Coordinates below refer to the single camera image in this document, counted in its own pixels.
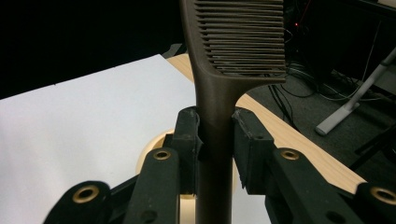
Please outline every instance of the brown comb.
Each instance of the brown comb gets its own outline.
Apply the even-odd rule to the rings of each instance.
[[[247,91],[284,78],[283,1],[180,0],[200,116],[196,223],[231,223],[232,114]]]

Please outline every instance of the comb teeth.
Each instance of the comb teeth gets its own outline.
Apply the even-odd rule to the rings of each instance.
[[[226,75],[284,74],[283,1],[196,0],[209,62]]]

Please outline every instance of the brass grommet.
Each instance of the brass grommet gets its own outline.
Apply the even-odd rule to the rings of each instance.
[[[396,205],[396,193],[391,190],[372,187],[370,193],[383,203]]]
[[[154,154],[154,159],[159,161],[167,160],[169,157],[171,157],[171,153],[166,150],[161,150]]]
[[[280,152],[280,155],[282,155],[282,157],[285,158],[286,160],[290,160],[290,161],[296,161],[300,158],[300,155],[297,152],[291,150],[282,150]]]
[[[99,194],[99,188],[95,185],[88,185],[81,187],[73,195],[73,202],[75,203],[87,203],[92,199],[96,198]]]

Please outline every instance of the white surface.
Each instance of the white surface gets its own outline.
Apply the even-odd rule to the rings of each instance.
[[[114,188],[134,176],[141,150],[174,128],[194,94],[156,55],[1,100],[1,223],[42,223],[74,185]],[[233,223],[265,223],[263,197],[238,190],[233,208]]]

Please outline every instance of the black plastic part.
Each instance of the black plastic part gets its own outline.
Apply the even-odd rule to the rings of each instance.
[[[108,223],[119,224],[123,221],[138,177],[139,175],[136,175],[111,190],[112,214]]]
[[[265,207],[272,224],[293,223],[293,215],[283,198],[265,196]]]
[[[269,167],[293,223],[363,223],[304,154],[289,148],[273,152]]]
[[[178,113],[172,148],[180,157],[180,194],[195,194],[196,154],[202,145],[198,126],[199,116],[194,106]]]
[[[233,114],[234,152],[242,187],[248,194],[266,194],[267,181],[271,179],[265,158],[270,158],[276,148],[274,138],[254,113],[237,108]]]
[[[111,215],[110,188],[86,181],[69,189],[49,212],[44,224],[104,224]]]
[[[177,152],[169,147],[147,154],[123,224],[178,223],[178,160]]]
[[[353,206],[366,223],[396,223],[396,190],[377,184],[358,185]]]

